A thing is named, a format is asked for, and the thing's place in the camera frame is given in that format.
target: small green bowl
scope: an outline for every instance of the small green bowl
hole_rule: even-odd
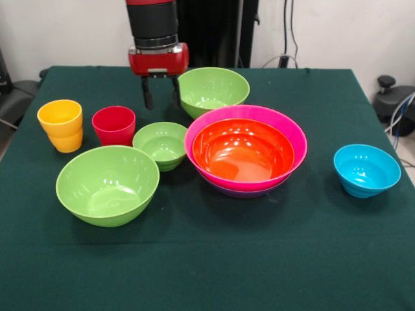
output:
[[[160,172],[175,169],[184,159],[184,135],[187,128],[171,122],[144,126],[133,138],[134,148],[144,151],[158,165]]]
[[[118,227],[150,203],[160,179],[156,163],[127,146],[88,150],[59,173],[56,195],[79,219],[100,227]]]
[[[250,91],[243,76],[225,68],[193,69],[178,80],[182,107],[194,119],[217,108],[242,104]]]

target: orange bowl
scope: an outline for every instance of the orange bowl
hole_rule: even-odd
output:
[[[193,141],[193,156],[207,172],[240,182],[276,178],[294,163],[290,141],[277,129],[250,119],[206,126]]]

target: bowl rim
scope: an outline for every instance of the bowl rim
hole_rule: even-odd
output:
[[[356,147],[356,146],[365,147],[365,148],[369,148],[369,149],[374,149],[374,150],[376,150],[377,152],[380,152],[380,153],[382,153],[382,154],[385,154],[387,157],[389,157],[389,158],[392,160],[392,162],[395,164],[395,166],[397,167],[397,169],[398,169],[399,174],[398,174],[397,179],[396,179],[393,183],[391,183],[390,185],[388,185],[388,186],[373,188],[373,187],[368,187],[368,186],[361,185],[360,183],[356,183],[356,182],[354,182],[354,181],[352,181],[352,180],[348,179],[345,175],[343,175],[343,174],[342,174],[342,172],[338,169],[338,167],[337,167],[337,163],[336,163],[336,158],[337,158],[337,156],[338,156],[338,153],[339,153],[340,151],[342,151],[343,149],[347,149],[347,148],[350,148],[350,147]],[[384,150],[382,150],[382,149],[380,149],[380,148],[378,148],[378,147],[371,146],[371,145],[369,145],[369,144],[347,144],[347,145],[345,145],[345,146],[343,146],[343,147],[339,148],[339,149],[336,151],[336,153],[335,153],[335,155],[334,155],[334,157],[333,157],[333,164],[334,164],[334,166],[335,166],[335,170],[336,170],[337,174],[338,174],[341,178],[345,179],[347,182],[351,183],[352,185],[358,186],[359,188],[361,188],[361,189],[366,189],[366,190],[378,190],[378,191],[383,191],[383,190],[389,189],[389,188],[393,187],[394,185],[396,185],[396,184],[398,183],[398,181],[401,179],[401,175],[402,175],[401,167],[399,166],[399,163],[395,160],[395,158],[394,158],[394,157],[392,157],[392,156],[391,156],[388,152],[386,152],[386,151],[384,151]]]
[[[161,122],[153,122],[153,123],[150,123],[150,124],[148,124],[148,125],[146,125],[146,126],[143,126],[142,128],[140,128],[138,131],[137,131],[137,133],[135,133],[134,134],[134,136],[133,136],[133,138],[132,138],[132,148],[135,148],[135,149],[137,149],[137,150],[140,150],[140,151],[142,151],[142,152],[144,152],[145,153],[145,151],[144,150],[142,150],[142,149],[139,149],[138,147],[136,147],[136,146],[134,146],[134,139],[139,135],[139,133],[141,132],[141,133],[143,133],[143,129],[145,129],[145,128],[151,128],[153,125],[160,125],[160,124],[173,124],[173,125],[175,125],[176,127],[178,127],[178,128],[181,128],[182,130],[185,130],[185,132],[184,132],[184,136],[183,136],[183,139],[182,139],[182,142],[183,142],[183,145],[184,145],[184,138],[185,138],[185,136],[186,136],[186,132],[187,132],[187,128],[184,126],[184,125],[181,125],[181,124],[179,124],[179,123],[175,123],[175,122],[168,122],[168,121],[161,121]],[[164,164],[164,163],[169,163],[169,162],[172,162],[172,161],[177,161],[177,160],[179,160],[179,159],[182,159],[185,155],[186,155],[186,150],[185,150],[185,148],[183,148],[183,150],[184,150],[184,152],[182,152],[178,157],[175,157],[174,159],[172,159],[172,160],[166,160],[166,161],[156,161],[156,160],[154,160],[153,159],[153,161],[155,161],[156,163],[160,163],[160,164]]]
[[[190,75],[190,73],[195,72],[195,71],[203,71],[205,69],[213,69],[213,70],[217,70],[217,71],[225,71],[225,72],[228,72],[228,73],[232,73],[233,75],[242,78],[242,80],[244,81],[245,85],[248,87],[248,89],[246,90],[246,94],[242,97],[241,100],[237,101],[237,103],[227,104],[225,107],[239,105],[240,103],[244,102],[248,98],[248,96],[249,96],[249,94],[251,92],[251,86],[249,85],[249,82],[247,81],[247,79],[245,79],[245,77],[243,75],[241,75],[240,73],[237,73],[236,71],[233,71],[233,70],[230,70],[230,69],[227,69],[227,68],[221,68],[221,67],[200,67],[200,68],[190,69],[190,70],[186,71],[184,74],[180,75],[178,77],[178,81],[180,82],[180,79],[183,76]],[[189,102],[185,101],[183,99],[183,97],[181,98],[181,100],[186,105],[191,106],[191,107],[194,107],[194,108],[197,108],[197,109],[200,109],[201,111],[211,111],[213,109],[220,109],[220,108],[203,108],[203,107],[198,107],[198,106],[195,106],[195,105],[190,104]]]
[[[141,200],[141,203],[138,205],[138,206],[136,206],[136,207],[134,207],[133,209],[129,209],[128,211],[125,211],[125,212],[123,212],[123,213],[121,213],[121,214],[116,214],[116,215],[111,215],[111,216],[91,216],[91,215],[86,215],[86,214],[83,214],[83,213],[79,213],[79,212],[77,212],[77,211],[74,211],[72,208],[70,208],[70,207],[68,207],[63,201],[62,201],[62,199],[61,199],[61,197],[60,197],[60,194],[59,194],[59,191],[58,191],[58,184],[59,184],[59,181],[60,181],[60,179],[62,178],[62,174],[63,174],[63,171],[64,171],[64,169],[66,168],[66,167],[68,167],[70,164],[72,164],[72,162],[74,162],[75,160],[77,160],[78,158],[80,158],[80,157],[82,157],[83,155],[85,155],[85,154],[88,154],[88,153],[90,153],[90,152],[94,152],[94,151],[96,151],[96,150],[101,150],[101,149],[105,149],[105,148],[116,148],[116,149],[125,149],[125,148],[127,148],[127,149],[133,149],[133,150],[135,150],[136,152],[139,152],[140,154],[143,154],[145,157],[147,157],[147,158],[149,158],[150,160],[151,160],[151,163],[152,163],[152,165],[154,166],[154,168],[156,169],[156,172],[157,172],[157,182],[156,182],[156,184],[155,184],[155,187],[154,187],[154,189],[152,190],[152,192],[150,193],[150,195],[148,195],[148,196],[146,196],[145,197],[145,199],[144,200]],[[58,177],[57,177],[57,179],[56,179],[56,183],[55,183],[55,191],[56,191],[56,196],[58,197],[58,199],[59,199],[59,202],[69,211],[69,212],[71,212],[71,213],[74,213],[74,214],[76,214],[76,215],[79,215],[79,216],[82,216],[82,217],[86,217],[86,218],[93,218],[93,219],[108,219],[108,218],[114,218],[114,217],[118,217],[118,216],[122,216],[122,215],[125,215],[125,214],[128,214],[129,212],[132,212],[132,211],[134,211],[135,209],[137,209],[138,207],[140,207],[140,206],[142,206],[145,202],[147,202],[148,200],[150,200],[151,199],[151,197],[153,197],[153,195],[154,195],[154,193],[157,191],[157,188],[158,188],[158,184],[159,184],[159,182],[160,182],[160,171],[159,171],[159,169],[158,169],[158,166],[157,166],[157,164],[156,164],[156,162],[149,156],[149,155],[147,155],[145,152],[143,152],[143,151],[141,151],[141,150],[138,150],[138,149],[135,149],[135,148],[133,148],[133,147],[129,147],[129,146],[123,146],[123,145],[110,145],[110,146],[101,146],[101,147],[96,147],[96,148],[92,148],[92,149],[89,149],[89,150],[87,150],[87,151],[85,151],[85,152],[82,152],[81,154],[79,154],[79,155],[77,155],[76,157],[74,157],[72,160],[70,160],[68,163],[66,163],[65,164],[65,166],[60,170],[60,172],[59,172],[59,175],[58,175]]]
[[[259,109],[263,109],[264,111],[268,111],[268,112],[270,112],[270,113],[276,113],[276,114],[278,114],[278,115],[281,115],[282,117],[285,117],[285,118],[287,118],[288,120],[290,120],[291,122],[292,122],[292,124],[293,124],[293,126],[294,127],[296,127],[298,130],[299,130],[299,132],[301,132],[301,134],[302,134],[302,141],[303,141],[303,144],[304,144],[304,153],[303,153],[303,155],[301,156],[301,158],[299,159],[299,161],[298,161],[298,163],[296,164],[296,165],[293,165],[292,167],[291,167],[291,169],[288,171],[288,172],[286,172],[286,173],[284,173],[284,175],[280,175],[280,176],[278,176],[278,177],[275,177],[275,178],[272,178],[272,179],[268,179],[268,180],[266,180],[266,181],[259,181],[259,182],[255,182],[255,183],[243,183],[243,182],[239,182],[239,181],[234,181],[234,180],[230,180],[230,179],[225,179],[225,178],[221,178],[221,177],[218,177],[218,176],[216,176],[216,175],[213,175],[213,174],[211,174],[211,173],[209,173],[209,172],[207,172],[206,170],[204,170],[203,168],[201,168],[197,163],[196,163],[196,161],[194,160],[194,159],[192,159],[191,157],[190,157],[190,155],[187,153],[187,148],[186,148],[186,140],[187,140],[187,133],[189,133],[189,130],[191,130],[191,128],[192,128],[192,125],[199,119],[199,118],[206,118],[206,117],[209,117],[209,115],[211,115],[211,114],[214,114],[214,113],[218,113],[218,111],[220,111],[220,110],[222,110],[222,109],[245,109],[245,107],[256,107],[256,108],[259,108]],[[199,171],[201,171],[204,175],[207,175],[207,176],[209,176],[209,177],[211,177],[211,178],[215,178],[215,179],[219,179],[219,180],[221,180],[221,181],[224,181],[224,182],[226,182],[226,183],[235,183],[235,184],[238,184],[238,185],[258,185],[258,184],[262,184],[262,183],[272,183],[272,182],[274,182],[274,181],[277,181],[277,180],[279,180],[279,179],[282,179],[282,178],[284,178],[284,177],[286,177],[286,176],[288,176],[289,174],[292,174],[303,162],[304,162],[304,160],[305,160],[305,157],[307,156],[307,153],[308,153],[308,141],[307,141],[307,136],[305,135],[305,133],[304,133],[304,131],[302,130],[302,128],[297,124],[297,122],[295,122],[294,120],[292,120],[289,116],[287,116],[286,114],[284,114],[284,113],[282,113],[282,112],[280,112],[280,111],[277,111],[277,110],[274,110],[274,109],[272,109],[272,108],[268,108],[268,107],[264,107],[264,106],[258,106],[258,105],[240,105],[240,106],[228,106],[228,107],[222,107],[222,108],[219,108],[219,109],[214,109],[214,110],[211,110],[211,111],[209,111],[209,112],[207,112],[207,113],[205,113],[205,114],[203,114],[203,115],[201,115],[199,118],[197,118],[196,120],[194,120],[193,122],[192,122],[192,124],[190,124],[190,126],[189,126],[189,128],[187,129],[187,133],[186,133],[186,136],[185,136],[185,151],[186,151],[186,154],[187,154],[187,157],[189,158],[189,160],[190,160],[190,162],[192,162],[192,164],[199,170]]]
[[[98,113],[103,112],[104,110],[107,110],[107,109],[112,109],[112,108],[123,108],[125,110],[128,110],[128,112],[132,113],[132,115],[133,115],[132,122],[129,125],[125,126],[124,128],[120,128],[118,130],[111,130],[111,131],[109,131],[109,130],[103,130],[101,127],[97,126],[95,124],[95,117],[98,115]],[[115,133],[115,132],[124,131],[127,128],[129,128],[131,125],[133,125],[134,123],[136,123],[136,114],[134,113],[134,111],[132,111],[132,109],[130,109],[130,108],[126,107],[126,106],[120,106],[120,105],[108,106],[108,107],[103,107],[102,109],[100,109],[97,112],[95,112],[93,114],[93,116],[92,116],[91,123],[92,123],[92,126],[94,127],[94,129],[98,129],[101,132],[105,132],[105,133]]]
[[[280,183],[278,183],[277,185],[271,186],[269,188],[265,188],[263,190],[247,190],[247,191],[241,191],[241,190],[233,190],[233,189],[229,189],[229,188],[226,188],[226,187],[217,185],[213,181],[208,180],[207,177],[204,176],[199,170],[198,170],[198,173],[212,187],[220,188],[223,191],[233,192],[234,194],[260,194],[260,193],[270,192],[270,191],[274,190],[275,188],[278,188],[280,185],[282,185],[284,182],[286,182],[286,180],[290,177],[290,175],[285,176],[284,179]]]
[[[292,168],[292,166],[294,165],[294,161],[295,161],[295,158],[296,158],[296,155],[295,155],[295,152],[294,152],[294,147],[292,146],[292,143],[290,142],[290,140],[289,140],[289,138],[286,136],[286,135],[284,135],[279,129],[277,129],[277,128],[275,128],[275,127],[273,127],[273,126],[271,126],[271,125],[269,125],[269,124],[267,124],[267,123],[265,123],[265,122],[261,122],[261,121],[258,121],[258,120],[253,120],[253,119],[247,119],[247,118],[228,118],[228,119],[223,119],[223,120],[219,120],[219,121],[216,121],[216,122],[212,122],[211,124],[209,124],[209,125],[207,125],[207,126],[205,126],[202,130],[200,130],[197,134],[196,134],[196,136],[195,136],[195,138],[193,139],[193,142],[192,142],[192,154],[193,154],[193,157],[195,157],[195,143],[196,143],[196,139],[202,134],[202,132],[204,131],[204,130],[206,130],[208,127],[210,127],[210,126],[213,126],[213,125],[215,125],[215,124],[218,124],[218,123],[221,123],[221,122],[224,122],[224,121],[249,121],[249,122],[253,122],[253,123],[259,123],[260,125],[262,125],[262,126],[265,126],[265,127],[267,127],[267,128],[271,128],[272,130],[274,130],[274,131],[276,131],[276,132],[278,132],[279,134],[281,134],[283,137],[284,137],[284,139],[288,142],[288,144],[289,144],[289,146],[290,146],[290,151],[291,151],[291,153],[292,153],[292,162],[291,162],[291,164],[290,164],[290,167],[289,167],[289,169],[287,170],[287,172]],[[285,172],[284,173],[282,173],[282,174],[280,174],[280,175],[278,175],[278,176],[276,176],[276,177],[274,177],[274,178],[279,178],[279,177],[281,177],[281,176],[283,176],[283,175],[285,175]],[[263,181],[268,181],[269,179],[264,179],[264,180],[259,180],[259,181],[256,181],[257,183],[261,183],[261,182],[263,182]]]

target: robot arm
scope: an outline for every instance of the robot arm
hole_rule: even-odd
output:
[[[189,49],[178,42],[175,0],[126,0],[135,45],[128,51],[132,71],[141,76],[147,109],[152,109],[148,78],[171,78],[173,102],[180,105],[177,76],[189,65]]]

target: white wall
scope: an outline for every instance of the white wall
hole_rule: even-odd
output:
[[[283,0],[259,2],[252,67],[283,52]],[[383,73],[415,84],[413,12],[414,0],[295,0],[300,66],[352,68],[369,97]],[[51,65],[128,65],[131,44],[125,0],[0,0],[13,80],[37,79]]]
[[[283,52],[283,2],[259,0],[261,25],[255,28],[252,67]],[[414,0],[295,0],[300,67],[352,68],[369,98],[378,91],[381,74],[413,85],[413,12]],[[277,65],[276,60],[267,67]]]
[[[0,0],[0,46],[13,80],[51,65],[128,65],[125,0]]]

